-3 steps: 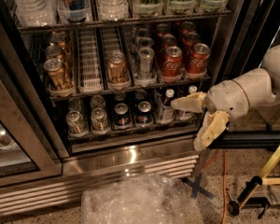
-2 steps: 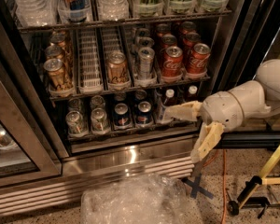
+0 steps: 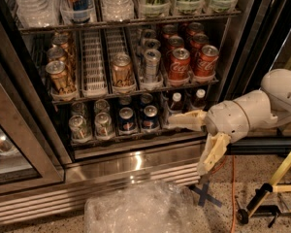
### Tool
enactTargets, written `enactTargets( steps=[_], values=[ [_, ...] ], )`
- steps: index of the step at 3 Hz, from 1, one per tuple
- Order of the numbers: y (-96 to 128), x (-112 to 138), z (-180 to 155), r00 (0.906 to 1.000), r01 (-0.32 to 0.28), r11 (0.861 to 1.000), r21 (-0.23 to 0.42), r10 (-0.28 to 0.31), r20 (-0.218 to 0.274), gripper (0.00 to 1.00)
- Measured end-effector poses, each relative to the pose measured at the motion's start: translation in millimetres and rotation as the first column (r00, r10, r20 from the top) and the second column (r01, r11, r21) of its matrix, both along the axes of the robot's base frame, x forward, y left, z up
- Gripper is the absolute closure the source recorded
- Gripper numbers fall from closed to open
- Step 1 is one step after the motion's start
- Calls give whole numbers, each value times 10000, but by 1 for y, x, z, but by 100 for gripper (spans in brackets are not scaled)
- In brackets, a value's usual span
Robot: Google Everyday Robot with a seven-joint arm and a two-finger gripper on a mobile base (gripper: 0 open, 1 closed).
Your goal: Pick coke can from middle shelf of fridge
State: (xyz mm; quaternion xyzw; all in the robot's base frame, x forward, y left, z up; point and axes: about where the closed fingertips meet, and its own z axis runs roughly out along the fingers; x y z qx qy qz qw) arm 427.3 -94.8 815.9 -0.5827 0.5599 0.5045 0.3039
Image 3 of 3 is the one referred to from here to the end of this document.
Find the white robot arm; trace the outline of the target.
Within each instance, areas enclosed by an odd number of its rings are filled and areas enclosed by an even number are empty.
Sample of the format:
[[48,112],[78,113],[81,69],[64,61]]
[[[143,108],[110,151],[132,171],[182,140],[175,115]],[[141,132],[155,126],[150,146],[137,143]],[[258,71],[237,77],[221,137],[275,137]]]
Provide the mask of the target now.
[[224,155],[227,146],[256,128],[274,128],[291,122],[291,71],[274,69],[261,88],[234,100],[224,100],[207,111],[195,110],[169,117],[175,127],[208,132],[205,150],[197,164],[204,176]]

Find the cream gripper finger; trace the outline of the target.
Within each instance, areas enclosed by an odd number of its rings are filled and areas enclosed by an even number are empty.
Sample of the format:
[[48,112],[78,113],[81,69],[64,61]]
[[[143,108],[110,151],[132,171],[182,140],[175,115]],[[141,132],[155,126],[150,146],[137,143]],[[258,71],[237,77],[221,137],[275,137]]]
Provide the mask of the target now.
[[201,131],[205,125],[207,113],[202,110],[190,111],[185,114],[177,114],[168,118],[169,124],[178,128],[186,128],[193,131]]
[[225,133],[219,132],[215,136],[208,134],[205,149],[197,164],[197,174],[199,176],[204,176],[213,168],[226,152],[230,141],[231,137]]

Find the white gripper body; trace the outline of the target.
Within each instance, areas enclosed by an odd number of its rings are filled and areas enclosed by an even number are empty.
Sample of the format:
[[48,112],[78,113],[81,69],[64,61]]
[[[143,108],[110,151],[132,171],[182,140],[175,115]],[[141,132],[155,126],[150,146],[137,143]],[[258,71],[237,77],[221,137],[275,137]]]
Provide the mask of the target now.
[[247,106],[247,101],[242,98],[225,100],[212,106],[205,117],[208,132],[212,136],[225,133],[231,137],[232,143],[244,138],[249,131]]

